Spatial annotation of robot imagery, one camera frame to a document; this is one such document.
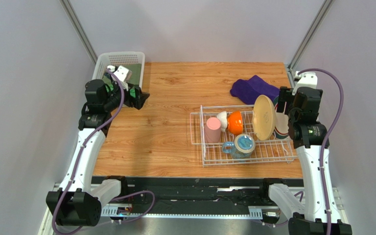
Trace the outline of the yellow bear plate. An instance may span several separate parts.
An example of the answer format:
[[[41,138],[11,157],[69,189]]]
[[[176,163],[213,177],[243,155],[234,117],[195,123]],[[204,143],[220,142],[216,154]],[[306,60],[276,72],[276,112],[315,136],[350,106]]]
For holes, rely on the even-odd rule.
[[[259,141],[270,138],[275,129],[275,108],[272,100],[260,95],[253,106],[253,131]]]

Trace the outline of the white plate green red rim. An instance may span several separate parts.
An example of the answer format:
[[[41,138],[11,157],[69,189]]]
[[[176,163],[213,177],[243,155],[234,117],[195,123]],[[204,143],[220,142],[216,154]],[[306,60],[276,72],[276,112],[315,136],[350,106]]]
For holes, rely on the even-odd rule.
[[[288,134],[288,116],[284,114],[284,111],[278,113],[278,99],[279,97],[275,97],[273,100],[274,110],[275,110],[275,137],[277,139],[287,139],[289,137]]]

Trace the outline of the orange bowl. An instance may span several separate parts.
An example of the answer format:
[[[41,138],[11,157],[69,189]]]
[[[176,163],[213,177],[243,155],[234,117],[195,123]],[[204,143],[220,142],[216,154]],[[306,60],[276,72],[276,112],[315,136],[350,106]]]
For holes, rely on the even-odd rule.
[[[227,118],[228,120],[228,131],[233,135],[240,135],[243,132],[243,119],[240,111],[235,111],[230,113]]]

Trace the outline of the white patterned small bowl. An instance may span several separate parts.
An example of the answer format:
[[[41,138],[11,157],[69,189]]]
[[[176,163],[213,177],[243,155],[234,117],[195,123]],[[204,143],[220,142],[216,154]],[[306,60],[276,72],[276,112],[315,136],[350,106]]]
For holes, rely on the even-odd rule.
[[[228,128],[228,113],[226,111],[223,111],[217,114],[216,117],[221,123],[221,132],[225,132]]]

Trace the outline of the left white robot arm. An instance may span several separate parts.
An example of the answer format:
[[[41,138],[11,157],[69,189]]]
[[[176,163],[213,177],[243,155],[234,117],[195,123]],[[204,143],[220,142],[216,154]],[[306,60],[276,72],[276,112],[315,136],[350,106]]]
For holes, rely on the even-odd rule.
[[[107,84],[95,79],[86,83],[85,97],[71,164],[59,189],[48,192],[46,197],[53,216],[53,227],[96,226],[103,207],[127,189],[123,177],[107,178],[92,189],[94,167],[111,122],[116,117],[111,112],[119,112],[123,106],[139,110],[150,93],[143,92],[138,85],[129,84],[122,88],[118,81]]]

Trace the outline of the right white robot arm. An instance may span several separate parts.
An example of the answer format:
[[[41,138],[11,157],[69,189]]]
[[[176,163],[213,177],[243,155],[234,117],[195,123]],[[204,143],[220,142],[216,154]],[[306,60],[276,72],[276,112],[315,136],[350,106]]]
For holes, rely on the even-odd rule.
[[[303,172],[305,202],[286,184],[268,186],[268,197],[288,220],[291,235],[351,235],[342,221],[329,174],[329,132],[317,118],[323,91],[309,87],[281,87],[277,112],[288,116],[288,133]]]

